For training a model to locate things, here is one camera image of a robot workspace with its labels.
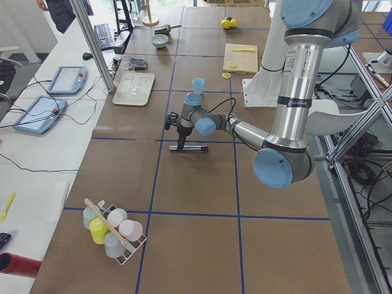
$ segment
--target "yellow fruit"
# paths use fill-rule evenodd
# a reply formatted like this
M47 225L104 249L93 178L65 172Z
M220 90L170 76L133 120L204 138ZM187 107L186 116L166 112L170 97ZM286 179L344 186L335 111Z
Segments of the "yellow fruit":
M232 27L232 23L230 22L230 20L222 20L220 22L220 26L224 29L230 29Z
M231 22L231 26L232 28L235 28L237 26L237 20L235 18L233 18L232 20L230 20Z

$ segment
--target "wine glass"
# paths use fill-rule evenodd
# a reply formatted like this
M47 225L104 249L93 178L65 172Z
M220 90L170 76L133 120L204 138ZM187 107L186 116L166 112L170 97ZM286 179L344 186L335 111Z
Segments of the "wine glass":
M135 67L131 62L124 62L121 64L121 72L122 76L126 79L129 80L131 83L133 82L134 78L136 77L136 71ZM129 90L129 93L132 95L136 95L139 93L139 89L136 88L134 85L132 85Z

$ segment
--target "cup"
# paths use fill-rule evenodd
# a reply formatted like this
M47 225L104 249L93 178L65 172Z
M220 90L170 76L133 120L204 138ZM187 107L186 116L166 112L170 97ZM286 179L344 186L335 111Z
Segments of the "cup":
M0 273L2 274L36 277L40 266L41 262L39 260L8 252L0 254Z
M94 205L98 211L100 213L101 210L98 208L98 206ZM96 214L91 210L90 207L86 207L85 210L83 210L83 225L85 226L85 228L87 228L88 230L90 229L90 222L95 219L97 216Z
M108 222L114 228L118 227L120 223L128 218L127 212L122 208L116 208L108 215Z
M192 80L192 86L194 87L194 93L203 94L205 81L202 78L194 78Z
M125 252L125 247L121 245L120 241L113 235L109 233L105 237L105 252L110 258L117 258L122 256Z
M121 222L118 231L126 240L133 242L142 236L143 226L139 222L127 219Z
M109 233L109 229L98 217L90 222L89 227L92 240L97 244L105 243L105 237Z

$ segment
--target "bowl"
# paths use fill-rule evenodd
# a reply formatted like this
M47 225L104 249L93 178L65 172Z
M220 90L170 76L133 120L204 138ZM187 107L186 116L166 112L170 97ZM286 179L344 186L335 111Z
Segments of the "bowl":
M157 48L166 47L169 37L163 34L156 34L151 37L151 43Z

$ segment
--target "black keyboard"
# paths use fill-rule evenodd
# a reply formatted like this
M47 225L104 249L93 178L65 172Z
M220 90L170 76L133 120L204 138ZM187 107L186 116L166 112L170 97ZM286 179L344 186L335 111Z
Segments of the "black keyboard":
M115 37L109 24L101 23L94 25L94 33L97 37L99 48L102 51L112 49Z

